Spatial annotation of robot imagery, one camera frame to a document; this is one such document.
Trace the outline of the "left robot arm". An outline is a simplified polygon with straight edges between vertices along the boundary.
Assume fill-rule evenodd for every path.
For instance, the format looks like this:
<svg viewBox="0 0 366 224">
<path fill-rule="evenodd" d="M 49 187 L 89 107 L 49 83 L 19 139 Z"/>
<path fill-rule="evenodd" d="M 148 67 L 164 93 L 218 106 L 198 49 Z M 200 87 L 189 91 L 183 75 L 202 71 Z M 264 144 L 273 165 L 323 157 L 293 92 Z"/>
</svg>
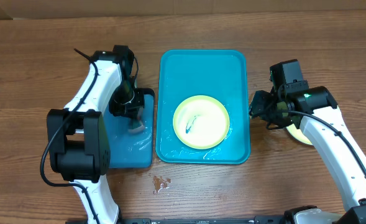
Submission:
<svg viewBox="0 0 366 224">
<path fill-rule="evenodd" d="M 111 160 L 104 114 L 129 118 L 141 130 L 144 93 L 135 84 L 137 59 L 126 45 L 91 56 L 89 72 L 75 97 L 47 115 L 48 143 L 40 176 L 51 187 L 73 187 L 87 213 L 87 223 L 117 223 L 120 209 L 106 178 Z"/>
</svg>

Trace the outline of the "yellow-green plate top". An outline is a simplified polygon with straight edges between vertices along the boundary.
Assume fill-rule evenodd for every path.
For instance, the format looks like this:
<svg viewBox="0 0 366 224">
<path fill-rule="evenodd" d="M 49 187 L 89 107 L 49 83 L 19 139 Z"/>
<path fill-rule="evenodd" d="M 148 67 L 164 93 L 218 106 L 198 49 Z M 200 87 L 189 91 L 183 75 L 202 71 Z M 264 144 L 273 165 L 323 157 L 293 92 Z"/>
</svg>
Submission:
<svg viewBox="0 0 366 224">
<path fill-rule="evenodd" d="M 210 149 L 220 144 L 229 132 L 230 117 L 217 99 L 196 95 L 182 101 L 173 115 L 177 138 L 193 149 Z"/>
</svg>

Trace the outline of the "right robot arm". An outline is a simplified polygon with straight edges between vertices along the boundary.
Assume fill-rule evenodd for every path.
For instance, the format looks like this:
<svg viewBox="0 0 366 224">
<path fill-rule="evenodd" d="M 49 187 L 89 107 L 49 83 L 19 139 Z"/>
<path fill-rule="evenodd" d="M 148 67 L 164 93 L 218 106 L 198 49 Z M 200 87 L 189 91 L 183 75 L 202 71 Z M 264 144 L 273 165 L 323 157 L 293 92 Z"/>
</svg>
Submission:
<svg viewBox="0 0 366 224">
<path fill-rule="evenodd" d="M 326 87 L 309 87 L 297 59 L 272 65 L 270 80 L 269 92 L 255 92 L 250 117 L 266 121 L 268 130 L 291 125 L 300 129 L 335 181 L 345 214 L 307 205 L 274 217 L 257 216 L 254 222 L 366 223 L 366 156 L 347 129 L 337 101 Z"/>
</svg>

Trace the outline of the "yellow-green plate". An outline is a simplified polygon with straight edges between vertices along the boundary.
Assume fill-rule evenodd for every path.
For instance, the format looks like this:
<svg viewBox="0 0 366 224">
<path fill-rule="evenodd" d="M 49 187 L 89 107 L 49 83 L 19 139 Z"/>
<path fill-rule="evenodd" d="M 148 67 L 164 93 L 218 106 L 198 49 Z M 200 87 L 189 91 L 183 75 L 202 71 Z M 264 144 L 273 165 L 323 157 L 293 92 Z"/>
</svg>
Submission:
<svg viewBox="0 0 366 224">
<path fill-rule="evenodd" d="M 210 149 L 220 144 L 229 132 L 230 117 L 217 99 L 196 95 L 182 101 L 173 115 L 177 138 L 193 149 Z"/>
<path fill-rule="evenodd" d="M 286 127 L 286 130 L 289 134 L 295 138 L 297 141 L 312 146 L 311 141 L 302 133 L 300 129 L 297 129 L 294 124 L 291 124 Z"/>
</svg>

